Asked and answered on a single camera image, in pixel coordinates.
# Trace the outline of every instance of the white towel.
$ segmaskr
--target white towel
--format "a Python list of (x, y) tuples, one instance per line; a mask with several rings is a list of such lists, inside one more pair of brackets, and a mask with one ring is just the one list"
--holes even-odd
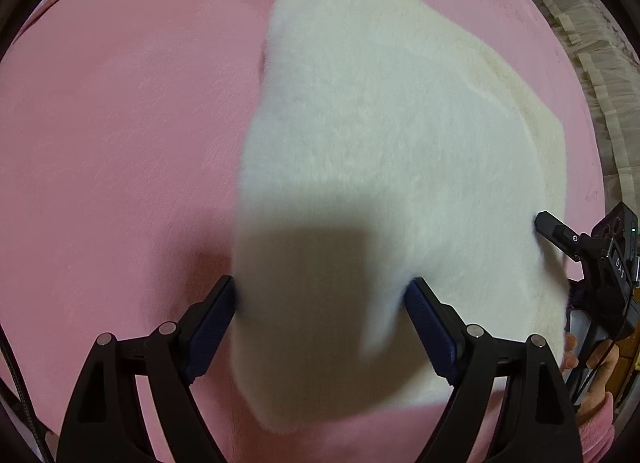
[(420, 0), (276, 0), (233, 256), (258, 420), (446, 401), (401, 307), (418, 276), (559, 360), (566, 280), (533, 219), (565, 193), (561, 123), (483, 42)]

